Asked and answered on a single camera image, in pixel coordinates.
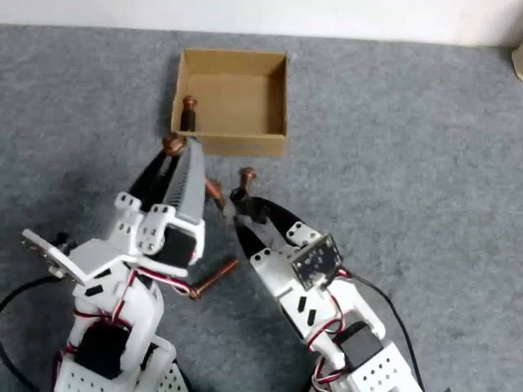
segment white wire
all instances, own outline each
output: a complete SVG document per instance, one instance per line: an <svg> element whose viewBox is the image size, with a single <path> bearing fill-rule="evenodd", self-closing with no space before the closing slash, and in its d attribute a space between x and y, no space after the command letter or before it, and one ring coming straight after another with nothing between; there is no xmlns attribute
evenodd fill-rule
<svg viewBox="0 0 523 392"><path fill-rule="evenodd" d="M324 389L323 386L321 386L320 384L316 383L316 379L314 378L314 374L312 375L311 381L312 381L312 386L314 387L314 389L316 391L318 391L318 392L331 392L329 384L326 384L327 387L329 388L328 390L326 390L326 389Z"/></svg>
<svg viewBox="0 0 523 392"><path fill-rule="evenodd" d="M167 278L160 278L160 277L158 277L156 275L149 274L149 273L145 272L142 269L140 269L138 272L139 272L139 274L148 276L149 278L152 278L154 280L158 280L159 282L166 283L167 285L171 286L171 288L175 292L180 294L181 296L189 296L189 288L187 288L186 286L183 286L181 284L173 282L172 280L169 280Z"/></svg>

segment open cardboard box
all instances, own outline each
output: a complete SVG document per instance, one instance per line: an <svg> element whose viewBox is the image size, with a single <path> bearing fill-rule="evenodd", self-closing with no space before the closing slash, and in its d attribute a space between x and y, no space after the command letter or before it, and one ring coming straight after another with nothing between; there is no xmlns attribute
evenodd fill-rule
<svg viewBox="0 0 523 392"><path fill-rule="evenodd" d="M206 154L283 155L287 56L280 52L185 49L171 131L197 137ZM183 98L194 96L196 130L180 131Z"/></svg>

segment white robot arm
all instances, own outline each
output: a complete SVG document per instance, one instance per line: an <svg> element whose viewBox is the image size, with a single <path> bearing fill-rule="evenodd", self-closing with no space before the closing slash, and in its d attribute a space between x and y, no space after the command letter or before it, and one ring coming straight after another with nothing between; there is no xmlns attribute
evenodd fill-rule
<svg viewBox="0 0 523 392"><path fill-rule="evenodd" d="M77 246L23 235L59 278L77 285L74 325L56 364L55 392L189 390L174 346L155 335L163 316L156 281L188 296L179 278L203 255L205 175L201 145L160 152L128 192L117 195L107 239Z"/></svg>
<svg viewBox="0 0 523 392"><path fill-rule="evenodd" d="M385 327L359 294L332 235L321 234L269 200L235 189L235 229L253 268L310 351L320 354L312 390L320 392L422 392ZM269 221L286 242L260 240L251 222ZM360 320L346 325L346 316Z"/></svg>

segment red wire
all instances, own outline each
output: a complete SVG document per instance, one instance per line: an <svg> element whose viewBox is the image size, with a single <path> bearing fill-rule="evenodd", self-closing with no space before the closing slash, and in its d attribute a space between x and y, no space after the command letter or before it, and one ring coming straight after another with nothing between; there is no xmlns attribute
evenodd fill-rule
<svg viewBox="0 0 523 392"><path fill-rule="evenodd" d="M344 278L352 279L352 274L349 271L347 271L346 269L340 269L337 272L337 275L342 276Z"/></svg>
<svg viewBox="0 0 523 392"><path fill-rule="evenodd" d="M65 352L68 354L74 354L78 350L78 347L74 347L70 343L65 346Z"/></svg>
<svg viewBox="0 0 523 392"><path fill-rule="evenodd" d="M136 278L136 271L133 270L131 272L131 276L129 277L129 281L127 283L127 286L125 287L125 290L127 290L128 287L132 286L132 284L134 283L134 279ZM120 320L120 312L122 312L122 309L123 309L123 305L125 304L125 300L121 300L120 303L118 304L118 308L116 309L116 311L114 312L114 315L112 317L112 319L117 322L118 320Z"/></svg>
<svg viewBox="0 0 523 392"><path fill-rule="evenodd" d="M314 335L311 336L311 338L307 341L307 347L311 347L312 343L318 338L318 336L323 332L325 329L333 325L334 323L340 323L341 320L339 318L333 318L332 320L328 321L324 324L323 327L321 327L318 331L314 333Z"/></svg>
<svg viewBox="0 0 523 392"><path fill-rule="evenodd" d="M111 316L110 314L103 314L103 313L99 313L99 314L89 314L89 313L83 313L83 312L79 312L77 310L75 310L73 312L73 315L76 316L76 317L82 317L82 318L85 318L85 319L93 319L93 318L99 318L99 319L102 319L102 320L106 320L106 319L110 319ZM131 329L131 324L124 320L123 318L119 318L117 320L117 323L120 323L122 324L126 329Z"/></svg>
<svg viewBox="0 0 523 392"><path fill-rule="evenodd" d="M334 305L336 306L337 311L340 313L340 317L341 317L339 319L340 325L337 328L337 331L335 332L335 333L339 333L345 329L345 316L343 315L342 307L340 306L340 303L337 301L336 297L333 296L329 290L327 290L327 292L330 295L330 299L334 302Z"/></svg>

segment white object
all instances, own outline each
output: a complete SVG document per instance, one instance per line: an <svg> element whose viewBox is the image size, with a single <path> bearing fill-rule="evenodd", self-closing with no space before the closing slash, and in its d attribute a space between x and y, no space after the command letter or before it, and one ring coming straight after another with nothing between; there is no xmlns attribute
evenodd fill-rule
<svg viewBox="0 0 523 392"><path fill-rule="evenodd" d="M0 23L514 46L520 0L3 0Z"/></svg>
<svg viewBox="0 0 523 392"><path fill-rule="evenodd" d="M385 326L350 279L335 278L327 287L317 283L307 291L301 285L291 264L304 252L301 247L320 236L303 222L296 222L286 233L287 240L296 247L285 245L277 251L265 248L253 255L250 262L301 338L311 349L321 353L326 359L326 368L332 371L345 367L345 354L333 343L324 327L329 321L341 318L340 310L343 318L356 313L380 341L385 337ZM341 376L329 385L333 392L421 392L409 365L391 342L353 373Z"/></svg>
<svg viewBox="0 0 523 392"><path fill-rule="evenodd" d="M24 230L25 241L49 264L52 274L59 278L69 275L78 283L73 290L76 309L67 343L68 354L63 357L60 369L56 369L55 392L187 392L175 363L174 346L155 335L163 316L163 297L156 282L148 280L153 278L177 285L180 293L188 295L189 287L172 277L186 276L187 271L151 258L162 251L167 229L180 230L194 238L195 250L189 264L194 264L203 254L201 145L189 140L178 162L183 165L177 167L170 179L172 192L162 198L166 204L155 204L150 211L144 212L139 198L127 192L117 195L114 201L117 220L106 240L90 239L66 255L60 250L66 246L55 247L31 230ZM96 366L85 361L74 361L76 350L87 344L84 340L87 330L100 321L111 323L98 324L100 331L104 331L103 328L128 330L127 335L122 334L125 346L121 354L117 353L119 358L115 361L118 363L114 365L120 373L114 379L104 377L105 373L100 369L95 372ZM96 331L93 333L92 339L96 339Z"/></svg>

